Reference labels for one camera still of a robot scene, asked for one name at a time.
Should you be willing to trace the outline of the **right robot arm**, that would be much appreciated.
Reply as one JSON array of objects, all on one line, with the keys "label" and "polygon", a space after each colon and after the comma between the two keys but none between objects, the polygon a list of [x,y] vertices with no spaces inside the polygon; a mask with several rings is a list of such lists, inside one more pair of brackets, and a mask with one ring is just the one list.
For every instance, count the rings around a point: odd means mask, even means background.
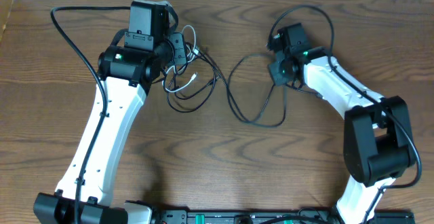
[{"label": "right robot arm", "polygon": [[276,55],[269,73],[277,86],[299,82],[326,100],[344,120],[344,163],[349,180],[334,210],[341,223],[368,223],[374,209],[394,182],[416,166],[414,186],[421,176],[406,102],[374,92],[339,64],[332,51],[313,48],[303,26],[283,27],[269,35],[268,47]]}]

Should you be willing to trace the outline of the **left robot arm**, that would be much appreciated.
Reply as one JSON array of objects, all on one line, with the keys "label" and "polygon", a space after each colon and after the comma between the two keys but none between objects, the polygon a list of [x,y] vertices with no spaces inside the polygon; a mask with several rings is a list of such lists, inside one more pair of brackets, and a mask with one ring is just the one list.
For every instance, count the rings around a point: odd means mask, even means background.
[{"label": "left robot arm", "polygon": [[96,80],[92,112],[77,151],[53,194],[40,193],[33,211],[41,223],[158,223],[140,201],[112,206],[119,160],[152,83],[184,60],[178,16],[167,1],[135,0],[129,26],[116,33],[91,68]]}]

